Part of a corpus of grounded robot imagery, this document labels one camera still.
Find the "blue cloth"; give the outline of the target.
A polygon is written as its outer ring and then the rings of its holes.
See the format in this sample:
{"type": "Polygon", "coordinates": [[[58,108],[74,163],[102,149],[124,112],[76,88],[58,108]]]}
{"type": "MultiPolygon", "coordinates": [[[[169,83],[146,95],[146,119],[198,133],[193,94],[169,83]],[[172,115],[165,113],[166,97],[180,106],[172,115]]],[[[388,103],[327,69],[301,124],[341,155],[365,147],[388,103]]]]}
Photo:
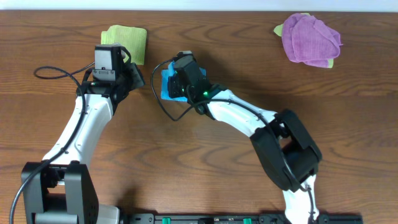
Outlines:
{"type": "MultiPolygon", "coordinates": [[[[168,77],[172,77],[172,76],[176,75],[176,73],[173,69],[173,65],[174,65],[174,62],[171,62],[168,66],[168,69],[163,70],[161,72],[161,74],[162,74],[161,98],[163,100],[187,102],[188,100],[185,97],[180,97],[180,98],[175,98],[175,99],[172,99],[171,97],[169,97],[167,80],[168,80],[168,77]]],[[[200,68],[200,70],[201,70],[202,74],[204,74],[204,76],[206,76],[206,70],[204,70],[202,68],[200,68]]]]}

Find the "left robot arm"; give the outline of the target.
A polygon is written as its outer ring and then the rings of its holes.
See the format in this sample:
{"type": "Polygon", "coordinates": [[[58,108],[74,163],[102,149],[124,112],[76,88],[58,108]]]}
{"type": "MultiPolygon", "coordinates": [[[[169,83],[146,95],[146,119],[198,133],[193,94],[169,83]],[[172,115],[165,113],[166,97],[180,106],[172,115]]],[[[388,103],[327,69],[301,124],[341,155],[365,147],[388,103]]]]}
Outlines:
{"type": "Polygon", "coordinates": [[[118,207],[99,203],[89,166],[105,126],[130,91],[144,86],[135,63],[120,71],[86,69],[76,82],[75,108],[40,162],[27,162],[16,197],[28,223],[124,223],[118,207]]]}

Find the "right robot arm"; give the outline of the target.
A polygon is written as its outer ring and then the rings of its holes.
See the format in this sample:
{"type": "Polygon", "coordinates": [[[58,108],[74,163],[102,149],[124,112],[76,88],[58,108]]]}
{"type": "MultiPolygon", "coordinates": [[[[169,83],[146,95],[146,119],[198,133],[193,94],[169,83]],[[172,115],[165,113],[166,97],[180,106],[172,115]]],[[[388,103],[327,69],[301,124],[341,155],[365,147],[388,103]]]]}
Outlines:
{"type": "Polygon", "coordinates": [[[173,75],[162,84],[171,99],[184,97],[197,113],[249,137],[262,168],[283,191],[288,221],[315,223],[319,211],[313,188],[322,153],[293,111],[263,110],[206,77],[189,83],[173,75]]]}

